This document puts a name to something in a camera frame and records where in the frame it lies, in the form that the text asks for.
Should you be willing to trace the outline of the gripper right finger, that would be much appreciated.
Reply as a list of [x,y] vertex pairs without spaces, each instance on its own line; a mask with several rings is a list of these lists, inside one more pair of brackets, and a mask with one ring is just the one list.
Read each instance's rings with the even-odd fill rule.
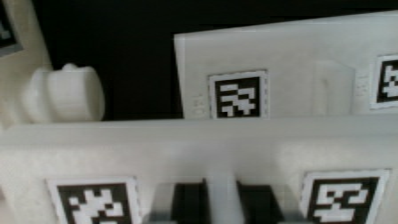
[[237,182],[244,210],[244,224],[281,224],[286,221],[270,185]]

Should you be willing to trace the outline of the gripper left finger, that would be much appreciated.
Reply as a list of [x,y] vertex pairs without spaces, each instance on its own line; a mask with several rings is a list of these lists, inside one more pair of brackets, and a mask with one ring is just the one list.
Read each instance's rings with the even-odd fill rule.
[[206,181],[158,185],[148,224],[212,224]]

